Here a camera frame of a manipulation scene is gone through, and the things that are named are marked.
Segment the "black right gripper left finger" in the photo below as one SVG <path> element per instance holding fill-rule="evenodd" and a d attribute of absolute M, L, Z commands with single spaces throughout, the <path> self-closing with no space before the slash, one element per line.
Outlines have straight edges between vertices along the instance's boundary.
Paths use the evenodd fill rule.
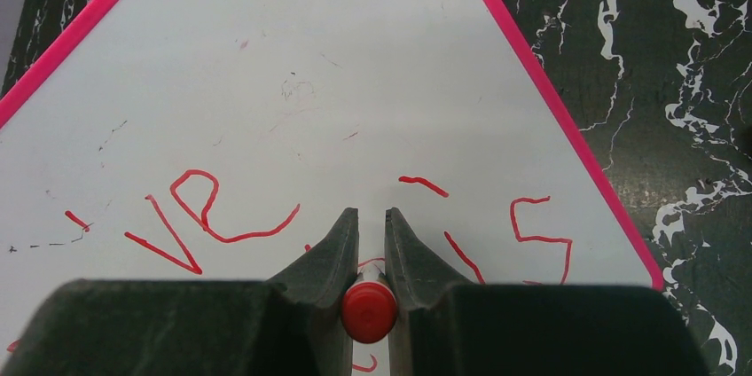
<path fill-rule="evenodd" d="M 5 375 L 349 375 L 358 212 L 265 281 L 86 280 L 39 307 Z"/>

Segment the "white red marker pen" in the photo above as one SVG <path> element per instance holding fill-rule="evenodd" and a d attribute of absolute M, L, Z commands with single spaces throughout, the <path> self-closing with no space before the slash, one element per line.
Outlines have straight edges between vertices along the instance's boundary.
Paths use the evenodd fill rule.
<path fill-rule="evenodd" d="M 363 344 L 386 337 L 397 319 L 397 300 L 385 273 L 375 265 L 364 267 L 341 301 L 341 322 L 347 334 Z"/>

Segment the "pink framed whiteboard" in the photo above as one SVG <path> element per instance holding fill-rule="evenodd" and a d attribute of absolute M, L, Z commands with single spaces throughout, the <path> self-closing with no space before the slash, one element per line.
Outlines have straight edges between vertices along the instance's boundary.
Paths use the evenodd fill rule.
<path fill-rule="evenodd" d="M 463 276 L 661 289 L 502 0 L 90 0 L 1 101 L 1 359 L 57 287 L 267 278 L 402 211 Z"/>

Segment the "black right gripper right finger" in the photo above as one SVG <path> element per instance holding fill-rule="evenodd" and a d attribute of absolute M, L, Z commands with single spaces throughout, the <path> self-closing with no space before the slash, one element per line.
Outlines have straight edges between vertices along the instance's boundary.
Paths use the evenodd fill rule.
<path fill-rule="evenodd" d="M 394 375 L 705 375 L 679 313 L 641 286 L 476 284 L 401 211 L 385 218 Z"/>

